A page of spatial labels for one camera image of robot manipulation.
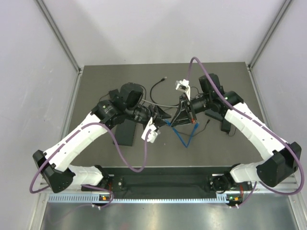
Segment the black network switch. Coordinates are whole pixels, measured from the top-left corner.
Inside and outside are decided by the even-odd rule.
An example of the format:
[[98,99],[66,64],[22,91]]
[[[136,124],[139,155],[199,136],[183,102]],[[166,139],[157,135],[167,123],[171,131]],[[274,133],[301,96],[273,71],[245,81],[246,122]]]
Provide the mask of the black network switch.
[[115,139],[119,146],[133,146],[136,125],[135,122],[127,119],[122,124],[117,125]]
[[224,118],[218,112],[214,112],[211,109],[206,110],[205,115],[207,115],[208,117],[215,119],[219,122],[223,122],[223,120],[224,120]]

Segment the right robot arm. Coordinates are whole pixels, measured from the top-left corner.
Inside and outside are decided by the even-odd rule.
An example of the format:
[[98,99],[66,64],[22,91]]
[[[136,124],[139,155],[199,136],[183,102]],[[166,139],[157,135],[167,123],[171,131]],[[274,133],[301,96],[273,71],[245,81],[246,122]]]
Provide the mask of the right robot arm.
[[192,99],[187,79],[175,83],[179,98],[177,112],[171,126],[194,123],[198,113],[212,110],[232,124],[259,152],[261,161],[238,163],[226,172],[224,184],[234,190],[242,182],[261,183],[270,191],[296,171],[304,175],[299,164],[302,148],[297,142],[288,143],[273,133],[249,109],[244,100],[234,91],[224,91],[215,74],[199,77],[202,93]]

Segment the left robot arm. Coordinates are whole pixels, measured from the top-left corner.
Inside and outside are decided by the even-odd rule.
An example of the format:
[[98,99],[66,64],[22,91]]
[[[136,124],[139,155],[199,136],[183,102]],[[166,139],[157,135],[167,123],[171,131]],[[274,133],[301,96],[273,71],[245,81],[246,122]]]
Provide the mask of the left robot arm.
[[98,102],[86,118],[58,144],[33,154],[38,174],[42,175],[54,193],[75,186],[94,186],[98,190],[107,188],[109,175],[101,166],[74,166],[71,162],[101,135],[109,133],[115,138],[112,128],[125,120],[143,125],[141,138],[145,143],[155,141],[159,135],[158,129],[166,125],[171,115],[157,105],[142,105],[142,98],[143,89],[140,85],[131,82],[122,85],[108,100]]

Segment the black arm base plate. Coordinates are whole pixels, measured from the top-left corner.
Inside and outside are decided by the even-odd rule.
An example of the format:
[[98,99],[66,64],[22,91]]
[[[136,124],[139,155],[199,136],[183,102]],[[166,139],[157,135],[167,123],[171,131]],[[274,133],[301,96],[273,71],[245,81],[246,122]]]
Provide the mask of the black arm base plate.
[[124,167],[104,168],[107,176],[98,187],[121,192],[131,188],[193,188],[201,192],[245,192],[251,190],[249,182],[235,183],[230,178],[227,166],[192,167],[146,167],[141,172],[133,172]]

